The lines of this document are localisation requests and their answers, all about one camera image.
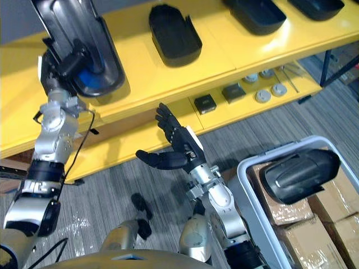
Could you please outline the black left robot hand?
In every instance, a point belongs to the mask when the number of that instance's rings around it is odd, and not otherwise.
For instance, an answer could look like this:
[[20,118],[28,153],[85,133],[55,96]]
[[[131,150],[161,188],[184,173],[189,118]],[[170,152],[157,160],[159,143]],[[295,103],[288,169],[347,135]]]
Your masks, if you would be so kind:
[[71,97],[78,93],[75,77],[84,70],[90,60],[89,52],[80,39],[73,40],[70,53],[60,59],[53,46],[54,40],[43,39],[47,50],[40,60],[40,82],[46,95],[57,88],[64,89]]

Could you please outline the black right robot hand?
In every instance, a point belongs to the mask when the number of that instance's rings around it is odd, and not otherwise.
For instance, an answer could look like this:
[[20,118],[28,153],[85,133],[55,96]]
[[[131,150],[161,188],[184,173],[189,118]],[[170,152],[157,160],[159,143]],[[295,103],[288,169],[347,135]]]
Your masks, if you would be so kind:
[[171,152],[149,153],[137,150],[136,157],[150,167],[160,170],[183,169],[189,173],[199,165],[206,163],[204,150],[198,145],[190,131],[180,125],[175,115],[163,103],[156,109],[155,119],[171,144]]

